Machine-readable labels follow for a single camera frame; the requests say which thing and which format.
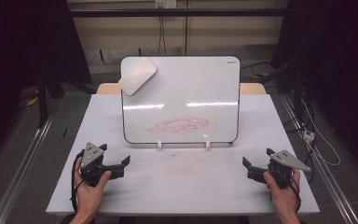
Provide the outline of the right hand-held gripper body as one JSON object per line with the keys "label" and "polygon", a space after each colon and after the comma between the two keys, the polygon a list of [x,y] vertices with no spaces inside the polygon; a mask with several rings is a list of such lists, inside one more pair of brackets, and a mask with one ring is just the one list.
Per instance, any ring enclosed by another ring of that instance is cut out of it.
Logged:
{"label": "right hand-held gripper body", "polygon": [[268,172],[274,177],[280,189],[285,189],[290,185],[294,168],[306,172],[311,171],[309,166],[287,150],[276,152],[269,157]]}

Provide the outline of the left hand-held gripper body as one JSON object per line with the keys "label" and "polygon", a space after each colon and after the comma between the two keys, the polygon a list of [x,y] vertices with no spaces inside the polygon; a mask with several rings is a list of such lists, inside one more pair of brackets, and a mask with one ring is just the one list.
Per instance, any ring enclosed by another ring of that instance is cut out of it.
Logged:
{"label": "left hand-held gripper body", "polygon": [[100,178],[104,173],[103,154],[104,151],[91,142],[86,144],[80,166],[80,174],[92,187],[98,185]]}

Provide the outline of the white whiteboard eraser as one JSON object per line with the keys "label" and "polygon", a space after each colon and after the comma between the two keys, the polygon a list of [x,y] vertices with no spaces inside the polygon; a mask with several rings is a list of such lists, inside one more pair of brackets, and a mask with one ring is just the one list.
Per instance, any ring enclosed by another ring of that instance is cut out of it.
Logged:
{"label": "white whiteboard eraser", "polygon": [[135,94],[157,72],[147,57],[127,57],[121,62],[119,87],[127,94]]}

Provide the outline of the white whiteboard with black frame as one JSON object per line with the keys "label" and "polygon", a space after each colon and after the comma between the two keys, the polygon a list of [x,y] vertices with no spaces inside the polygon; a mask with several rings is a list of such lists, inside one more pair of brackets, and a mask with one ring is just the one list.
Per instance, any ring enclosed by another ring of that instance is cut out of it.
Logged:
{"label": "white whiteboard with black frame", "polygon": [[232,143],[237,139],[241,81],[237,57],[147,58],[157,72],[133,95],[121,90],[127,142]]}

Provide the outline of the person's right hand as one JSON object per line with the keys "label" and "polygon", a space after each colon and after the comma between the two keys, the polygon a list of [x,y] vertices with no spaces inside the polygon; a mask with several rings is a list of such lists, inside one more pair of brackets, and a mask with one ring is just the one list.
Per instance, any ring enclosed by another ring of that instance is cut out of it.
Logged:
{"label": "person's right hand", "polygon": [[263,176],[270,188],[275,215],[280,223],[300,224],[300,219],[296,214],[298,199],[293,190],[291,188],[280,189],[273,176],[268,172],[265,172]]}

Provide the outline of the person's left hand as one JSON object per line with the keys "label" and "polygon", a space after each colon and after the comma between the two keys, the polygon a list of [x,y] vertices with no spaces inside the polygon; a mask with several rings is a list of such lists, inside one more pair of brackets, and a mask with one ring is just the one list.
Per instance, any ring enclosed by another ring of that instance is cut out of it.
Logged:
{"label": "person's left hand", "polygon": [[103,199],[103,190],[111,176],[111,172],[106,171],[100,178],[98,185],[91,187],[83,180],[79,173],[81,162],[82,158],[78,158],[76,161],[75,183],[77,187],[77,212],[70,224],[91,223],[100,209]]}

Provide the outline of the wooden table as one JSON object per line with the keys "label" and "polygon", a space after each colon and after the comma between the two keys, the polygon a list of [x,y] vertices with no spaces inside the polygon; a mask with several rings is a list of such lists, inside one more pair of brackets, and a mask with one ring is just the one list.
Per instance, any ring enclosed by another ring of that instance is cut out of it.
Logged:
{"label": "wooden table", "polygon": [[[117,83],[103,83],[97,89],[97,94],[120,94],[121,88]],[[266,94],[265,87],[260,83],[241,83],[240,94]]]}

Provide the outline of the black curtain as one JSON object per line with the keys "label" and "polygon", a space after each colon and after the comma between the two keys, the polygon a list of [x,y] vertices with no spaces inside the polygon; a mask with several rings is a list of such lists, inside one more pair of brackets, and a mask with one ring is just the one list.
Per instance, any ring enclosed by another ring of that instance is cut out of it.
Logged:
{"label": "black curtain", "polygon": [[271,65],[299,51],[311,92],[358,160],[358,0],[287,0]]}
{"label": "black curtain", "polygon": [[62,82],[91,83],[68,0],[0,0],[0,144],[21,90],[45,86],[63,96]]}

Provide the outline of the black horizontal bar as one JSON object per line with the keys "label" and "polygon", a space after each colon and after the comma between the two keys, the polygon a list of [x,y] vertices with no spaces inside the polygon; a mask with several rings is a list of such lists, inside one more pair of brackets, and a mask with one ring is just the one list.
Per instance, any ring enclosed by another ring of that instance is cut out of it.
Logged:
{"label": "black horizontal bar", "polygon": [[291,14],[288,9],[109,9],[73,10],[72,17],[274,17]]}

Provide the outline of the aluminium floor rail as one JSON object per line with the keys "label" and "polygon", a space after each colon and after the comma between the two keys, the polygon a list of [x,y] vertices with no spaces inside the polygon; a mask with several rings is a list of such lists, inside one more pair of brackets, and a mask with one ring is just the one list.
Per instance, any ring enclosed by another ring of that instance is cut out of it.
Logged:
{"label": "aluminium floor rail", "polygon": [[34,160],[48,134],[53,119],[53,115],[48,116],[43,125],[37,129],[34,139],[21,161],[20,167],[17,169],[9,186],[3,194],[3,197],[0,200],[0,224],[6,224],[11,209],[21,192],[23,184],[34,164]]}
{"label": "aluminium floor rail", "polygon": [[346,224],[358,224],[358,217],[356,216],[348,197],[345,195],[344,191],[330,171],[330,165],[321,159],[320,152],[316,146],[313,147],[308,140],[303,139],[303,133],[301,131],[299,131],[298,134],[302,142],[305,144],[307,153],[310,155],[315,169],[324,181],[339,213],[344,219],[344,222]]}

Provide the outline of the white wall socket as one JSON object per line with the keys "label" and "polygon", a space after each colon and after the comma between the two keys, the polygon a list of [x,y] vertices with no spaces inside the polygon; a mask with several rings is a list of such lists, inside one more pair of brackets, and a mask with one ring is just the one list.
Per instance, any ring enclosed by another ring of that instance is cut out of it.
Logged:
{"label": "white wall socket", "polygon": [[155,8],[167,8],[174,9],[177,8],[176,0],[154,0]]}

